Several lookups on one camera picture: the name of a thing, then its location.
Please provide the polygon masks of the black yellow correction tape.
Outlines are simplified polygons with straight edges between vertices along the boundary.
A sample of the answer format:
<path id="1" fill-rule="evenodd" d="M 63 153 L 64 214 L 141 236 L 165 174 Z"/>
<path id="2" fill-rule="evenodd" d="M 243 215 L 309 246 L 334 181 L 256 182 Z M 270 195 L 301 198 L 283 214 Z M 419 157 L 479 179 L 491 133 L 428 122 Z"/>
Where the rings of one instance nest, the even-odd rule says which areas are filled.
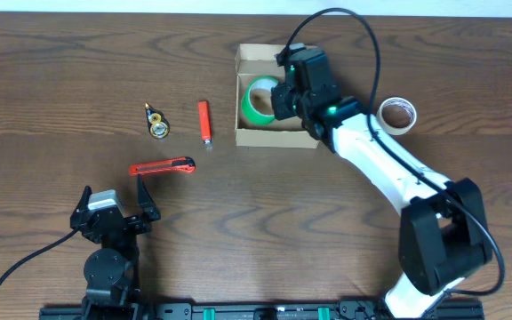
<path id="1" fill-rule="evenodd" d="M 170 124 L 164 114 L 145 103 L 146 118 L 150 135 L 158 140 L 165 139 L 170 132 Z"/>

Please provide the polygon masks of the red utility knife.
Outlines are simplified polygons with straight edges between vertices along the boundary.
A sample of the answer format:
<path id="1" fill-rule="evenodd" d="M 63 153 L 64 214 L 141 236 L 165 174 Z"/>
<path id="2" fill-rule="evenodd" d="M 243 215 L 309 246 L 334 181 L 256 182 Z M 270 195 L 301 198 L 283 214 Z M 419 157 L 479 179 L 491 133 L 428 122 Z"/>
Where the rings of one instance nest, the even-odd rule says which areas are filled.
<path id="1" fill-rule="evenodd" d="M 164 172 L 192 173 L 195 170 L 195 161 L 189 156 L 182 156 L 144 164 L 132 164 L 129 167 L 128 173 L 131 176 L 138 176 Z"/>

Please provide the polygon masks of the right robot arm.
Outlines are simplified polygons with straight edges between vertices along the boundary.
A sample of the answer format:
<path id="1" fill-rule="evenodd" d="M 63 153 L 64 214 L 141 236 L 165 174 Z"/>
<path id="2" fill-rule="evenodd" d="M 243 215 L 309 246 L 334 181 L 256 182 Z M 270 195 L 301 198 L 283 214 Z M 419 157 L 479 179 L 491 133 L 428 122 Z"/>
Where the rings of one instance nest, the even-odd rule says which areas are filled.
<path id="1" fill-rule="evenodd" d="M 352 163 L 400 215 L 403 274 L 384 302 L 394 318 L 426 315 L 446 294 L 492 259 L 479 187 L 457 182 L 418 161 L 354 97 L 342 97 L 324 50 L 301 44 L 276 56 L 285 78 L 273 88 L 278 120 L 301 126 Z"/>

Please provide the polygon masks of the cardboard box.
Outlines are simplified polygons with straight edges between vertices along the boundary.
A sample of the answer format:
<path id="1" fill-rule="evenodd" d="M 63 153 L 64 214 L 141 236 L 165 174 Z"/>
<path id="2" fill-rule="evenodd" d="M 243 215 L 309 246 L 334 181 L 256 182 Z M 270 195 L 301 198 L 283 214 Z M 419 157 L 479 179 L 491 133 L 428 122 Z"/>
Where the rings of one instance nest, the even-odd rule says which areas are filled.
<path id="1" fill-rule="evenodd" d="M 259 76 L 272 76 L 284 80 L 284 69 L 276 64 L 280 44 L 240 44 L 236 64 L 236 144 L 242 147 L 316 148 L 314 140 L 301 128 L 299 118 L 289 118 L 268 125 L 249 123 L 241 110 L 241 100 L 249 83 Z"/>

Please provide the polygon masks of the green tape roll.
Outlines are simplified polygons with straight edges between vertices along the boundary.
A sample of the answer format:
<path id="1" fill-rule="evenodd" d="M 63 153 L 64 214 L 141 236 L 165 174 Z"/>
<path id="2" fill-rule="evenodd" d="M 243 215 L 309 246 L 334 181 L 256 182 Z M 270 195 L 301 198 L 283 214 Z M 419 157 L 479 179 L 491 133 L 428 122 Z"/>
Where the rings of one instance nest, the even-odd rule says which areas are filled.
<path id="1" fill-rule="evenodd" d="M 276 120 L 271 97 L 278 83 L 272 76 L 259 76 L 249 83 L 241 100 L 241 110 L 249 123 L 263 126 Z"/>

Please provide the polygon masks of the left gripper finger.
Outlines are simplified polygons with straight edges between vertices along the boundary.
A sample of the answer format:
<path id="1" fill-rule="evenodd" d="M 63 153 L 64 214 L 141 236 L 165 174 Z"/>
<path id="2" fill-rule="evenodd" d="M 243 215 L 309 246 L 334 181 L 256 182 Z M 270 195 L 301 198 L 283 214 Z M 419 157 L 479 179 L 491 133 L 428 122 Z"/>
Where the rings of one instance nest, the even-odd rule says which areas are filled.
<path id="1" fill-rule="evenodd" d="M 90 200 L 90 196 L 92 195 L 92 188 L 90 186 L 85 186 L 84 187 L 84 191 L 81 195 L 81 198 L 78 202 L 78 204 L 76 205 L 76 208 L 74 210 L 74 213 L 76 215 L 80 215 L 84 212 L 87 211 L 88 209 L 88 203 L 89 203 L 89 200 Z"/>
<path id="2" fill-rule="evenodd" d="M 161 219 L 161 213 L 155 201 L 147 191 L 141 175 L 137 176 L 137 197 L 138 205 L 142 209 L 142 214 L 144 216 L 146 216 L 150 221 Z"/>

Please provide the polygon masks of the white tape roll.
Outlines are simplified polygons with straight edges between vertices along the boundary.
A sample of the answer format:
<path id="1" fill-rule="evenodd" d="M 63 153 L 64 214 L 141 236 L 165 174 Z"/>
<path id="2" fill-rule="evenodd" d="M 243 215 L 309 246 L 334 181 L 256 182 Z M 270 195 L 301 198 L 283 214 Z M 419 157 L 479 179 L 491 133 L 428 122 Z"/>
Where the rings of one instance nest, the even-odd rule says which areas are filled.
<path id="1" fill-rule="evenodd" d="M 390 124 L 384 118 L 384 115 L 383 115 L 384 111 L 386 109 L 390 109 L 391 107 L 400 107 L 400 109 L 402 109 L 406 113 L 406 115 L 408 115 L 408 117 L 409 117 L 408 125 L 394 126 L 394 125 Z M 377 110 L 377 113 L 376 113 L 376 118 L 380 124 L 380 127 L 386 133 L 398 136 L 398 135 L 406 134 L 408 131 L 411 130 L 411 128 L 413 128 L 413 126 L 416 124 L 416 121 L 418 118 L 418 113 L 417 113 L 416 108 L 410 101 L 408 101 L 404 98 L 401 98 L 401 97 L 391 97 L 391 98 L 387 98 L 381 102 L 381 104 Z"/>

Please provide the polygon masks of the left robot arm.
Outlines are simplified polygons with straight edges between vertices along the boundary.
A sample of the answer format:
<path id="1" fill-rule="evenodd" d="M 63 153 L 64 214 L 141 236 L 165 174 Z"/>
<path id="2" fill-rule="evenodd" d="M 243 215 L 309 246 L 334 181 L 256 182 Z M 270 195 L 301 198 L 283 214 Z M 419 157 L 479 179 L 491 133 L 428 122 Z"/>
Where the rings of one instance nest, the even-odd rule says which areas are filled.
<path id="1" fill-rule="evenodd" d="M 142 213 L 125 217 L 114 189 L 94 193 L 87 186 L 70 217 L 75 232 L 101 246 L 84 264 L 83 319 L 156 317 L 155 308 L 141 298 L 137 236 L 150 232 L 161 214 L 140 175 L 137 201 Z"/>

